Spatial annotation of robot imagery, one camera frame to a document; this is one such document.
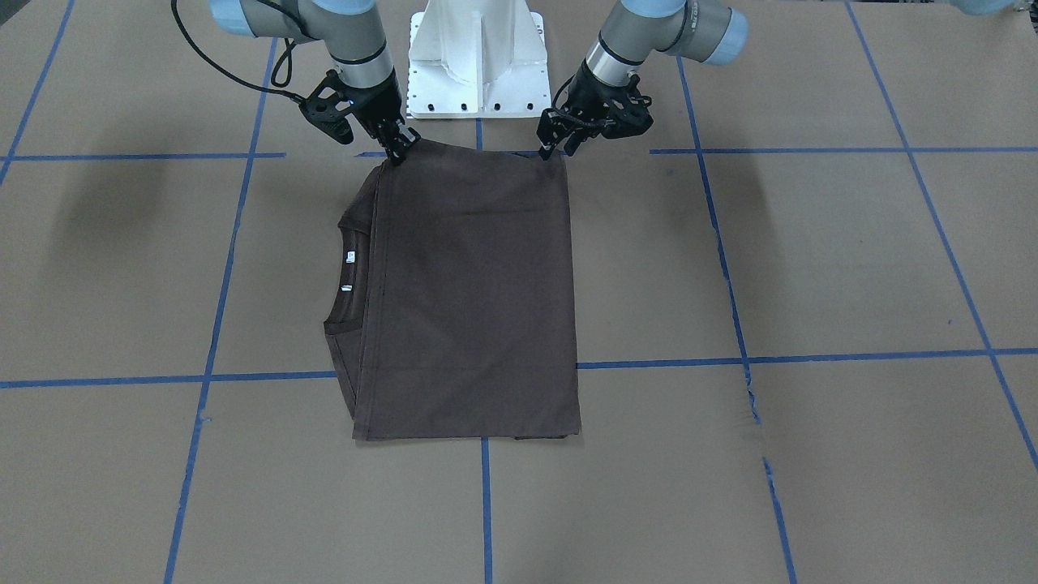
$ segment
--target white plastic stand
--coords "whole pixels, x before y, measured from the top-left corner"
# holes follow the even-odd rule
[[[544,19],[525,0],[429,0],[408,56],[410,117],[537,117],[550,105]]]

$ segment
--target garment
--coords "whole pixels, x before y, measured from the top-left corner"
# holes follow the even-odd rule
[[[339,228],[325,333],[355,439],[579,433],[562,158],[424,139]]]

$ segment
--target folded cloth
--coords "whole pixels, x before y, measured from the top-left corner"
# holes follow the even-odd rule
[[[578,434],[566,167],[421,140],[338,223],[325,334],[353,438]]]

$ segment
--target gray robot arm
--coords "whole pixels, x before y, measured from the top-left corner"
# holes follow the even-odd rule
[[[332,139],[353,141],[350,114],[393,162],[403,161],[420,138],[401,116],[400,87],[375,0],[210,0],[210,8],[217,24],[234,34],[324,40],[334,68],[299,109]]]
[[[566,102],[557,108],[552,103],[541,114],[541,156],[547,159],[564,140],[572,155],[598,135],[645,133],[653,121],[652,99],[638,91],[636,72],[646,58],[659,51],[727,64],[742,50],[747,29],[742,13],[717,0],[618,1],[579,69],[564,84]]]

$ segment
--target white bracket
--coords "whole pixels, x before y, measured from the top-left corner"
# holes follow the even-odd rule
[[[544,19],[525,0],[429,0],[411,17],[409,117],[538,117],[550,106]]]

